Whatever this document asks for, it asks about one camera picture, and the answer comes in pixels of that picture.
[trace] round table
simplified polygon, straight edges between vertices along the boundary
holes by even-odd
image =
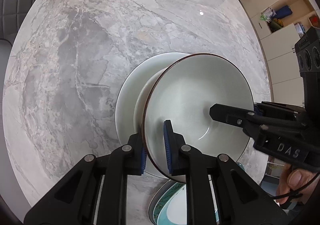
[[[255,102],[271,99],[238,0],[36,0],[14,42],[3,97],[10,161],[31,206],[86,154],[120,145],[114,113],[122,83],[142,61],[173,51],[223,56],[242,71]],[[240,162],[260,182],[268,156],[252,144]],[[128,178],[130,223],[150,223],[148,204],[165,181]]]

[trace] gray chair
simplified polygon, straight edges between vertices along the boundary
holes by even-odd
[[[0,196],[20,221],[23,221],[30,205],[17,182],[6,149],[2,122],[2,93],[13,42],[34,2],[35,0],[0,0]],[[17,224],[17,220],[12,218],[12,213],[3,205],[0,204],[0,214],[7,213],[12,224]]]

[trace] white plate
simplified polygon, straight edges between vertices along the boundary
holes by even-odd
[[[130,135],[135,134],[134,107],[144,85],[159,70],[187,55],[180,52],[168,52],[153,56],[138,65],[126,78],[120,89],[115,109],[116,132],[121,145],[128,142]],[[148,158],[145,172],[165,178]]]
[[[156,83],[157,79],[160,77],[160,75],[167,69],[164,68],[160,71],[158,71],[156,74],[154,74],[148,82],[144,85],[142,88],[137,102],[136,106],[134,107],[134,113],[133,113],[133,123],[134,123],[134,131],[137,133],[140,131],[140,127],[142,124],[142,115],[143,115],[143,110],[144,106],[146,105],[147,98],[149,96],[149,93],[154,85]]]
[[[202,153],[226,153],[237,161],[249,137],[242,128],[213,121],[209,109],[214,104],[253,110],[249,85],[228,60],[213,54],[193,54],[167,68],[157,79],[147,99],[142,121],[142,137],[148,156],[166,177],[185,183],[185,176],[168,172],[163,123],[171,120],[175,133]]]

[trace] shelf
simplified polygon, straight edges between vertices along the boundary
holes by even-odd
[[[271,8],[276,11],[285,5],[290,6],[292,14],[281,19],[284,27],[296,23],[308,14],[315,12],[308,0],[279,0],[271,5]]]
[[[312,12],[308,13],[307,15],[293,21],[293,24],[300,23],[305,28],[305,31],[307,31],[312,26],[312,24],[309,20],[309,17],[311,17],[313,15],[317,15],[316,11],[312,11]]]

